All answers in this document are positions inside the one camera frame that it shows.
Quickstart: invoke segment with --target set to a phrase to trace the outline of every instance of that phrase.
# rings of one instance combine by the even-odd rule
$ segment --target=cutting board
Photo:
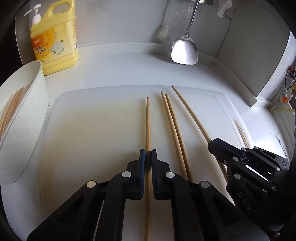
[[[216,159],[177,95],[169,86],[133,85],[92,88],[62,94],[52,111],[39,166],[44,218],[89,180],[110,180],[138,159],[145,148],[146,97],[151,100],[151,144],[159,160],[180,174],[160,91],[168,93],[187,148],[193,181],[207,180],[231,200]],[[234,119],[244,126],[223,93],[193,88],[178,90],[211,139],[241,148]],[[144,239],[144,200],[127,200],[122,240]],[[152,201],[152,240],[174,240],[170,201]]]

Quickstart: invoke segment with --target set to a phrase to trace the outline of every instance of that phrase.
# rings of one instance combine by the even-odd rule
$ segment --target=white scrub brush
[[[165,11],[165,15],[164,15],[164,21],[163,24],[159,27],[159,29],[157,30],[157,37],[161,40],[161,41],[165,41],[168,38],[168,23],[170,21],[170,14],[172,12],[172,8],[173,8],[173,3],[174,0],[170,1],[170,5],[167,8],[167,10]]]

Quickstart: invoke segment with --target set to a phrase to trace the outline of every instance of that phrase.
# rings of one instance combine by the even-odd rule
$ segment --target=yellow dish soap bottle
[[[54,14],[53,9],[67,4],[68,9]],[[35,57],[43,63],[44,75],[49,75],[74,66],[79,51],[75,29],[75,1],[61,0],[50,5],[43,18],[38,14],[41,4],[33,7],[30,38]]]

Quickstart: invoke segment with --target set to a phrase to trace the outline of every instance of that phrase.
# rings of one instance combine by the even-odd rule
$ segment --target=silver screw
[[[207,182],[207,181],[203,181],[201,182],[200,184],[203,188],[209,188],[210,187],[210,184]]]
[[[122,173],[122,176],[123,177],[130,177],[131,176],[131,172],[125,171],[125,172]]]
[[[240,179],[240,174],[234,174],[234,177],[236,178],[236,179]]]
[[[96,186],[96,182],[95,181],[89,181],[89,182],[87,182],[86,186],[88,188],[94,188]]]
[[[168,178],[173,178],[175,176],[175,174],[173,172],[167,172],[165,174],[165,176],[168,177]]]

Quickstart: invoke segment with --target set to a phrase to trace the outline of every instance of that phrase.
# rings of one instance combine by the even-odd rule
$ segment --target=spatula head
[[[172,60],[179,64],[196,64],[198,61],[197,47],[193,39],[184,35],[178,37],[172,47]]]

